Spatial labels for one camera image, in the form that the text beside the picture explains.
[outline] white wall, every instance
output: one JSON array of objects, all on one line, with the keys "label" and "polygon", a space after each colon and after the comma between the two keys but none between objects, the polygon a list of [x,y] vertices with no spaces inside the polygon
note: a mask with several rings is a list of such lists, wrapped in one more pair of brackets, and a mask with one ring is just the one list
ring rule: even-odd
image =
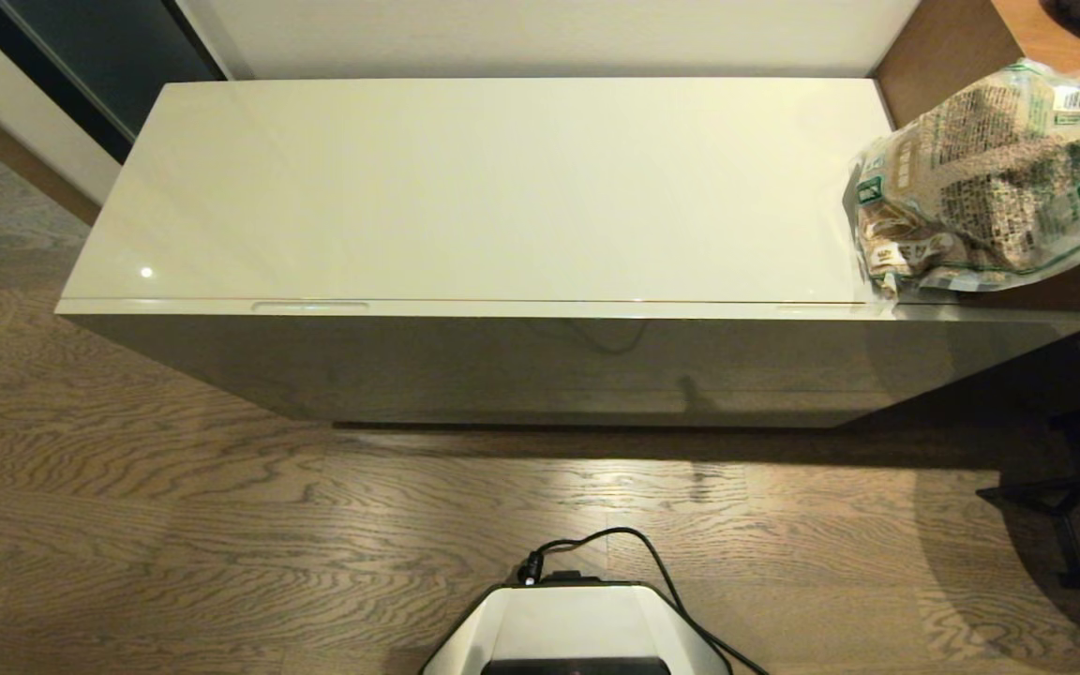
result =
[{"label": "white wall", "polygon": [[179,0],[239,80],[865,77],[919,0]]},{"label": "white wall", "polygon": [[91,200],[103,203],[119,163],[0,52],[0,126]]}]

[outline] power cord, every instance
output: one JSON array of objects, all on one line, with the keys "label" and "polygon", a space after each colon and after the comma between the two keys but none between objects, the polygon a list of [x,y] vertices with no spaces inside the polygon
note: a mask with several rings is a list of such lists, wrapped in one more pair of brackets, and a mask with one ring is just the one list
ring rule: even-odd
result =
[{"label": "power cord", "polygon": [[725,650],[735,658],[737,661],[743,663],[747,670],[755,672],[756,675],[769,675],[769,672],[764,667],[757,665],[753,659],[746,658],[743,653],[739,652],[737,648],[728,645],[719,637],[715,636],[711,631],[703,629],[702,625],[690,618],[690,612],[686,611],[686,604],[681,602],[680,595],[678,595],[678,590],[673,585],[673,578],[670,577],[669,569],[664,568],[664,561],[661,561],[660,554],[657,553],[657,546],[652,545],[652,542],[639,529],[633,529],[633,527],[607,527],[607,529],[597,530],[597,532],[592,534],[589,537],[582,539],[554,539],[552,542],[544,543],[543,546],[537,548],[528,554],[527,563],[519,567],[517,572],[517,578],[522,584],[526,586],[532,586],[539,584],[541,572],[543,572],[543,556],[544,554],[550,554],[550,552],[566,552],[573,551],[573,549],[584,545],[584,543],[591,543],[594,539],[599,539],[606,537],[607,535],[631,535],[644,543],[644,548],[648,549],[648,553],[651,554],[652,561],[657,563],[657,568],[661,571],[661,578],[664,579],[664,584],[670,589],[670,595],[673,597],[673,609],[677,610],[678,616],[681,616],[686,623],[690,624],[691,629],[694,629],[699,636],[702,636],[703,640],[711,645],[711,649],[714,650],[719,658],[723,659],[724,664],[728,666],[728,675],[732,674],[732,664],[724,658],[724,654],[719,653],[719,650]]}]

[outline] white cabinet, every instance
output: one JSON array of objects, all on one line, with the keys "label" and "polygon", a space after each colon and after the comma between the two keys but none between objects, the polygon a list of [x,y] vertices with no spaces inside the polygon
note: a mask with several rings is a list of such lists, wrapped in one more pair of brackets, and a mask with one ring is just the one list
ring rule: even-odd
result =
[{"label": "white cabinet", "polygon": [[168,85],[57,311],[293,417],[822,427],[1080,329],[889,312],[874,82]]}]

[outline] food package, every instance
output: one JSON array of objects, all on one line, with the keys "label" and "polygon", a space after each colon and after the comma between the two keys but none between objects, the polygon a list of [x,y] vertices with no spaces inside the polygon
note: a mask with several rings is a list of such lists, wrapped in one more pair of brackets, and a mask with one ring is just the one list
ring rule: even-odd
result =
[{"label": "food package", "polygon": [[996,291],[1080,264],[1080,77],[1020,60],[873,143],[854,167],[870,281]]}]

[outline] wooden floor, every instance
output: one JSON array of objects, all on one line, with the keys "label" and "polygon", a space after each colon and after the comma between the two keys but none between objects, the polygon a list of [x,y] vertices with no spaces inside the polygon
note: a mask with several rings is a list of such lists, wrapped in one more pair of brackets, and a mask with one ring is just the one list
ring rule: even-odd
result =
[{"label": "wooden floor", "polygon": [[[288,422],[55,319],[84,237],[0,165],[0,674],[407,674],[531,548],[609,525],[775,674],[1080,672],[1047,524],[973,495],[1059,451],[1037,420]],[[575,566],[657,580],[626,539]]]}]

